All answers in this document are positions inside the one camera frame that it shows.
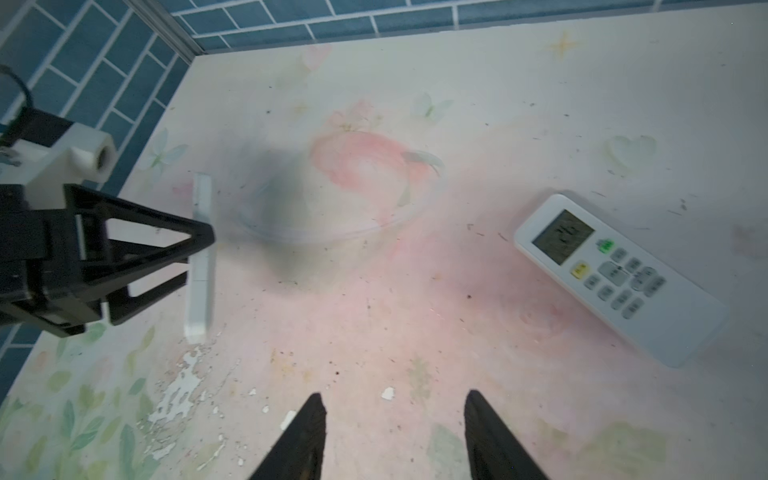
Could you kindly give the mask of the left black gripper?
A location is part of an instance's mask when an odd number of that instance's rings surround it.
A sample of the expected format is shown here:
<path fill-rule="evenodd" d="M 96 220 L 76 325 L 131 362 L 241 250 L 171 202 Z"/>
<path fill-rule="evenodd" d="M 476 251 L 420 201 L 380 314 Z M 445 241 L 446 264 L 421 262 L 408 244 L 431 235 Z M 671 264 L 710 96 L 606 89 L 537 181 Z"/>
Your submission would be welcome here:
<path fill-rule="evenodd" d="M 29 324 L 64 338 L 102 319 L 99 300 L 72 290 L 84 282 L 136 280 L 187 259 L 215 241 L 207 223 L 163 213 L 76 185 L 62 187 L 64 206 L 34 209 L 25 187 L 1 187 L 1 325 Z M 185 234 L 166 247 L 111 239 L 106 223 L 121 220 Z M 187 273 L 132 296 L 127 286 L 105 297 L 109 323 L 122 325 L 187 282 Z"/>

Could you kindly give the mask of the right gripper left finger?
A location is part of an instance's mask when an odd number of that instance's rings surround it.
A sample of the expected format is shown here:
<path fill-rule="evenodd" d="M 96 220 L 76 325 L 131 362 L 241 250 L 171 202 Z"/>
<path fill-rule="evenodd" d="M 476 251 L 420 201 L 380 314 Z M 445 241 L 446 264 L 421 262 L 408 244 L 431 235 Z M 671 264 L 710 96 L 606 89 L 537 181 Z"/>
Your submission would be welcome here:
<path fill-rule="evenodd" d="M 320 479 L 327 436 L 326 417 L 321 394 L 311 394 L 249 479 Z"/>

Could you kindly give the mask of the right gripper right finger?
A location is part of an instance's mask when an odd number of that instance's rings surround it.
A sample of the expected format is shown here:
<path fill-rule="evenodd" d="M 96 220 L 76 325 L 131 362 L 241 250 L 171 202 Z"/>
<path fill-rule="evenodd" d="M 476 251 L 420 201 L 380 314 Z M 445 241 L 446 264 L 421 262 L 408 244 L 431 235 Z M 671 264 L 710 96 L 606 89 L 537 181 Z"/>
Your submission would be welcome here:
<path fill-rule="evenodd" d="M 464 406 L 465 441 L 473 480 L 548 480 L 478 390 Z"/>

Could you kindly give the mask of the white remote with display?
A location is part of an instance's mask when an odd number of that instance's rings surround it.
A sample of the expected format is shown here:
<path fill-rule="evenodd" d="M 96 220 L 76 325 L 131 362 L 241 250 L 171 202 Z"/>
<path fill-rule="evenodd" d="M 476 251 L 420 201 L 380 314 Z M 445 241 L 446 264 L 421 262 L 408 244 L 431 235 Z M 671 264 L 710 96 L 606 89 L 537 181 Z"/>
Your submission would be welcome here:
<path fill-rule="evenodd" d="M 563 193 L 522 222 L 514 243 L 614 332 L 668 367 L 684 365 L 726 325 L 722 302 Z"/>

